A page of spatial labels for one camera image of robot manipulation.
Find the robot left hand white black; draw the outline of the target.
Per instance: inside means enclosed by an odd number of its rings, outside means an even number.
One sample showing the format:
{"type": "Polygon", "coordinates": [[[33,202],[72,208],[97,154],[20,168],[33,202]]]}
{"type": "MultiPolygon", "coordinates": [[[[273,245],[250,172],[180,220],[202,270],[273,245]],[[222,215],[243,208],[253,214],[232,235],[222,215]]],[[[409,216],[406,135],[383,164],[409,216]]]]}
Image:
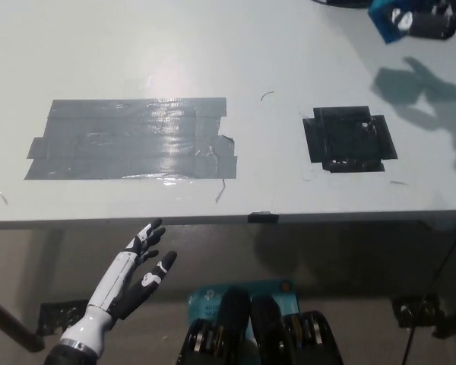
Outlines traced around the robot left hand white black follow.
{"type": "Polygon", "coordinates": [[[101,309],[112,319],[126,319],[157,290],[177,258],[174,251],[169,251],[136,283],[131,280],[140,265],[158,254],[150,248],[166,232],[161,224],[159,218],[151,221],[117,254],[93,292],[89,306],[101,309]]]}

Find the robot right hand white black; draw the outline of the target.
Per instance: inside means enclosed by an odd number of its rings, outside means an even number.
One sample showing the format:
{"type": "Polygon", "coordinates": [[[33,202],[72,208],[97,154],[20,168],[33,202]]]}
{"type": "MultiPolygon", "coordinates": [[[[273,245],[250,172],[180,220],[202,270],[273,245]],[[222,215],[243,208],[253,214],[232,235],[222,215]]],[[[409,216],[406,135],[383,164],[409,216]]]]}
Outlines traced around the robot right hand white black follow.
{"type": "Polygon", "coordinates": [[[456,32],[456,13],[446,2],[429,10],[393,8],[390,20],[399,33],[414,38],[447,40],[456,32]]]}

